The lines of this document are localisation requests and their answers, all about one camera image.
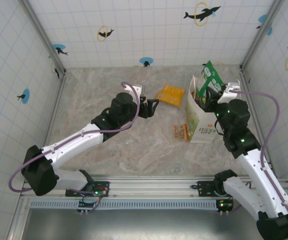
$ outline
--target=white robotic arm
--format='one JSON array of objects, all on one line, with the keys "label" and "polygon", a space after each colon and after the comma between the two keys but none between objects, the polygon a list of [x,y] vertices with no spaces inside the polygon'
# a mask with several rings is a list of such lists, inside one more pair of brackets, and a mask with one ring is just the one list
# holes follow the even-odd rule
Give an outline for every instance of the white robotic arm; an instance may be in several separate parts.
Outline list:
[{"label": "white robotic arm", "polygon": [[288,195],[265,157],[261,156],[264,149],[261,150],[256,137],[247,128],[250,118],[248,106],[245,101],[235,99],[236,90],[239,90],[239,85],[233,83],[223,85],[220,92],[208,87],[204,111],[215,113],[227,150],[245,168],[259,196],[249,190],[232,170],[215,175],[215,192],[230,194],[239,201],[256,220],[257,229],[265,240],[283,240],[288,238]]},{"label": "white robotic arm", "polygon": [[136,103],[129,93],[121,92],[112,100],[110,107],[104,109],[80,131],[42,149],[34,145],[27,150],[22,174],[36,195],[45,195],[53,189],[90,191],[94,181],[86,171],[66,171],[59,167],[84,150],[128,129],[137,116],[149,118],[154,115],[159,100],[149,99],[144,103],[146,97],[139,96],[140,92],[136,91],[138,86],[133,88],[128,85],[125,89],[133,91]]}]

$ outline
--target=white tiled wall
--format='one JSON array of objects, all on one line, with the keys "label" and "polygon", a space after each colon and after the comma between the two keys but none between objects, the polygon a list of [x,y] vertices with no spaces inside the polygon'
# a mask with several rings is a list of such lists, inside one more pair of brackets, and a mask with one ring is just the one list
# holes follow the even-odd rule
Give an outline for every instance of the white tiled wall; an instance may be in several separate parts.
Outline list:
[{"label": "white tiled wall", "polygon": [[[279,122],[268,148],[277,176],[288,178],[288,0],[280,9],[272,29],[272,34],[265,37],[247,70],[250,90],[272,94],[280,104]],[[275,106],[269,99],[253,99],[261,127],[268,134],[275,118]]]},{"label": "white tiled wall", "polygon": [[[273,0],[30,0],[67,68],[240,64]],[[207,23],[184,18],[219,7]],[[205,23],[197,20],[199,25]],[[97,39],[102,26],[114,31]]]},{"label": "white tiled wall", "polygon": [[[0,0],[0,240],[5,239],[19,195],[8,179],[27,148],[41,145],[59,80],[17,0]],[[30,90],[26,104],[17,99]],[[20,188],[23,177],[15,178]]]}]

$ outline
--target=metal frame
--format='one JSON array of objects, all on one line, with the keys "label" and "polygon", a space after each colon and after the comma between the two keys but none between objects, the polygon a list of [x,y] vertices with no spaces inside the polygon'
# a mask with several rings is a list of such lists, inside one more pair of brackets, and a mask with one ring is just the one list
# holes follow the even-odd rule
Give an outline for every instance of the metal frame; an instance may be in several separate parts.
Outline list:
[{"label": "metal frame", "polygon": [[49,117],[48,124],[47,124],[48,127],[47,127],[47,130],[46,130],[44,138],[43,138],[44,139],[43,140],[43,146],[47,146],[48,145],[48,141],[49,141],[49,138],[50,138],[50,133],[52,132],[52,129],[53,129],[53,126],[54,126],[55,117],[56,117],[56,113],[57,113],[57,110],[58,110],[59,102],[60,102],[60,99],[62,97],[64,86],[65,86],[65,83],[66,83],[66,78],[67,78],[66,75],[62,76],[61,81],[59,83],[59,86],[57,88],[56,98],[55,98],[55,101],[53,103],[52,111],[51,111],[52,114]]},{"label": "metal frame", "polygon": [[[95,181],[109,181],[108,197],[102,199],[100,210],[124,209],[204,209],[215,211],[215,201],[226,197],[199,197],[190,186],[197,181],[211,181],[212,176],[112,176],[94,175]],[[243,183],[250,180],[240,177]],[[288,180],[278,180],[288,194]],[[254,184],[251,191],[258,194]],[[81,197],[65,197],[64,190],[54,190],[44,196],[33,192],[22,194],[7,240],[21,240],[30,209],[80,209]],[[86,202],[93,202],[90,197]]]},{"label": "metal frame", "polygon": [[33,10],[31,4],[29,3],[29,0],[18,0],[20,5],[22,6],[23,10],[25,11],[28,19],[34,26],[38,36],[40,37],[40,40],[43,42],[45,48],[47,49],[47,52],[50,55],[50,58],[53,60],[54,65],[56,66],[56,69],[62,74],[65,75],[65,68],[62,62],[60,61],[58,54],[56,53],[53,45],[51,44],[45,30],[43,29],[42,25],[40,24],[35,11]]},{"label": "metal frame", "polygon": [[[253,44],[245,57],[241,68],[242,70],[247,67],[251,58],[253,57],[255,51],[257,50],[260,42],[265,36],[266,32],[270,28],[270,25],[276,16],[280,6],[284,0],[275,0],[269,13],[267,14],[266,20],[262,24],[258,35],[256,36]],[[34,10],[32,9],[29,0],[19,0],[19,3],[26,12],[28,18],[30,19],[32,25],[34,26],[37,34],[39,35],[41,41],[43,42],[45,48],[50,54],[50,58],[53,60],[56,69],[62,74],[60,85],[56,92],[56,99],[52,107],[52,115],[50,116],[48,122],[48,128],[44,136],[44,145],[48,143],[51,129],[54,124],[55,116],[57,113],[60,98],[63,92],[63,88],[66,81],[65,68],[60,61],[55,49],[53,48],[47,34],[45,33],[43,27],[41,26]],[[240,73],[242,78],[242,85],[245,90],[248,91],[248,86],[246,84],[245,77],[243,73]],[[259,127],[259,121],[255,112],[254,103],[252,98],[248,95],[247,102],[250,107],[251,114],[254,118],[254,123],[256,130],[259,135],[260,142],[263,142],[263,132]],[[210,206],[209,209],[213,209],[213,203],[216,199],[222,199],[222,197],[199,197],[198,191],[191,189],[190,186],[195,184],[197,181],[210,181],[213,180],[213,176],[111,176],[111,175],[95,175],[93,176],[96,181],[109,181],[110,182],[110,193],[109,196],[103,199],[103,204],[108,206],[107,208],[100,209],[124,209],[126,206],[123,205],[125,201],[129,203],[138,204],[136,209],[149,209],[154,208],[153,204],[146,205],[147,201],[150,203],[162,203],[165,204],[163,208],[180,209],[183,207],[182,204],[191,204],[187,208],[195,209],[201,207],[203,204],[205,206]],[[250,179],[248,177],[240,177],[241,180],[246,183]],[[283,187],[283,189],[288,194],[288,180],[279,179],[278,180]],[[256,194],[256,186],[252,186],[252,191]],[[29,217],[29,211],[32,208],[60,208],[60,209],[81,209],[78,208],[77,203],[80,197],[65,197],[65,191],[54,190],[45,196],[36,196],[33,192],[27,192],[21,195],[18,202],[17,209],[13,218],[13,222],[7,237],[7,240],[21,240],[24,229]]]},{"label": "metal frame", "polygon": [[263,38],[265,37],[265,35],[267,33],[267,31],[271,27],[273,20],[275,19],[276,15],[277,15],[277,13],[278,13],[278,11],[279,11],[279,9],[283,3],[284,3],[284,0],[275,0],[273,2],[270,10],[268,11],[268,14],[266,16],[265,21],[261,25],[257,36],[255,37],[253,43],[251,44],[250,49],[247,52],[246,57],[243,60],[243,63],[241,64],[242,70],[244,70],[248,66],[250,60],[252,59],[255,52],[257,51],[260,43],[262,42]]}]

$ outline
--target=small orange packet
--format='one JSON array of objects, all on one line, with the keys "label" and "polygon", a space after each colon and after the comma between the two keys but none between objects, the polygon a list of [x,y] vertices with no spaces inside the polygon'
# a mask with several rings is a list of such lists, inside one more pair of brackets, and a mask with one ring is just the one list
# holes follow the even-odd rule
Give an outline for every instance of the small orange packet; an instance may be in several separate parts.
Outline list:
[{"label": "small orange packet", "polygon": [[160,101],[173,104],[180,108],[184,94],[185,89],[165,84],[163,90],[157,94],[156,98]]},{"label": "small orange packet", "polygon": [[174,139],[188,142],[187,124],[172,125]]}]

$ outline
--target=gray marble surface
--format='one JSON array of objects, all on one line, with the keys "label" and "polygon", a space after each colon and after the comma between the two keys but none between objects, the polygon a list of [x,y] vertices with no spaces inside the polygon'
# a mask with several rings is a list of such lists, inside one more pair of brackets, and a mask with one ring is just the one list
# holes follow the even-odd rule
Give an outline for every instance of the gray marble surface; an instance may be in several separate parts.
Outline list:
[{"label": "gray marble surface", "polygon": [[[155,98],[164,84],[188,91],[192,75],[200,76],[203,66],[123,67],[69,69],[56,114],[50,144],[79,131],[110,106],[120,83],[145,87],[145,96]],[[217,65],[224,82],[239,79],[237,65]],[[213,175],[232,169],[245,170],[233,159],[217,136],[212,144],[188,143],[173,139],[172,125],[185,123],[181,108],[160,102],[152,118],[138,118],[133,126],[108,141],[80,153],[62,166],[65,170],[84,169],[90,174],[109,175]],[[255,129],[250,120],[250,129]]]}]

